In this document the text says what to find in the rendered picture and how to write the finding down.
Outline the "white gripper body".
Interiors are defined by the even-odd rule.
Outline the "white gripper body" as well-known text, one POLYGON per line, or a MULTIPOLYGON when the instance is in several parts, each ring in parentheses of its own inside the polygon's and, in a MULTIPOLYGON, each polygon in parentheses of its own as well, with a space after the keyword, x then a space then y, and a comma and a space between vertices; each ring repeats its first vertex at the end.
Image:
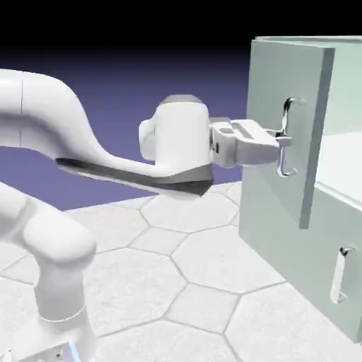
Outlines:
POLYGON ((231 127, 236 137, 235 161, 239 165, 266 165, 279 156, 279 144, 256 121, 232 120, 231 127))

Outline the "pale green cabinet door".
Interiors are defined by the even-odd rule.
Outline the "pale green cabinet door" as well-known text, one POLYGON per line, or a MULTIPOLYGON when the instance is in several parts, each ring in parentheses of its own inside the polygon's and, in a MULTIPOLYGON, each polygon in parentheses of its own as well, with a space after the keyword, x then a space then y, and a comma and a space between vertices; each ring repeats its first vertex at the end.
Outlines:
POLYGON ((282 178, 277 164, 244 170, 266 184, 270 195, 285 208, 301 229, 309 226, 314 184, 334 66, 332 47, 282 41, 254 40, 250 55, 247 117, 265 129, 280 130, 287 98, 300 97, 304 105, 291 107, 282 178))
POLYGON ((316 189, 309 227, 302 230, 269 188, 243 175, 239 235, 351 341, 362 343, 362 209, 316 189), (340 247, 356 251, 347 259, 342 291, 329 298, 340 247))

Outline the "pale green cabinet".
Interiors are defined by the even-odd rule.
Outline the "pale green cabinet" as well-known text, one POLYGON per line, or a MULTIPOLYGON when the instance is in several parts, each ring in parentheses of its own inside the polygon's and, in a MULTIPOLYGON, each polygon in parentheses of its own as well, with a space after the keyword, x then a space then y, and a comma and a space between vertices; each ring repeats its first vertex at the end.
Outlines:
POLYGON ((320 189, 362 209, 362 36, 270 36, 255 40, 334 48, 314 192, 320 189))

